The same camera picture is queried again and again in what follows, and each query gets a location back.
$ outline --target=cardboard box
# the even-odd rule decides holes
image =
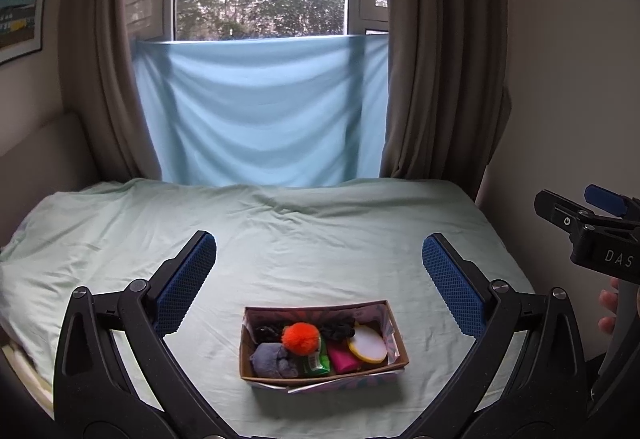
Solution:
[[[273,322],[309,322],[319,325],[334,318],[353,317],[358,323],[373,324],[381,331],[386,343],[387,358],[380,365],[364,364],[360,371],[351,374],[330,374],[322,377],[297,377],[294,379],[271,379],[255,377],[249,357],[256,344],[253,339],[254,326]],[[324,390],[370,387],[395,379],[409,364],[402,343],[402,336],[386,300],[329,307],[247,307],[244,310],[240,340],[240,377],[249,384],[263,389],[288,393],[321,392]]]

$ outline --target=blue rubber pad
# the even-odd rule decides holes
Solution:
[[[158,297],[154,329],[160,337],[178,330],[215,262],[216,239],[212,235],[205,235],[180,264]]]
[[[613,216],[624,216],[626,214],[626,204],[623,197],[595,184],[587,186],[584,191],[584,200],[591,206],[596,206]]]
[[[422,244],[422,264],[462,333],[476,339],[482,336],[486,328],[484,304],[434,237],[427,237]]]

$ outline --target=pink object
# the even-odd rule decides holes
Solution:
[[[336,374],[349,374],[357,371],[362,366],[362,362],[351,353],[344,342],[338,343],[327,340],[326,353]]]

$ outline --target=orange pom-pom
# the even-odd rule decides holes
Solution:
[[[318,350],[320,331],[315,325],[298,322],[286,327],[282,333],[282,345],[299,356],[308,356]]]

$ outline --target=light blue fabric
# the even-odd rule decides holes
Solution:
[[[377,177],[388,36],[138,42],[162,168],[180,184],[330,186]]]

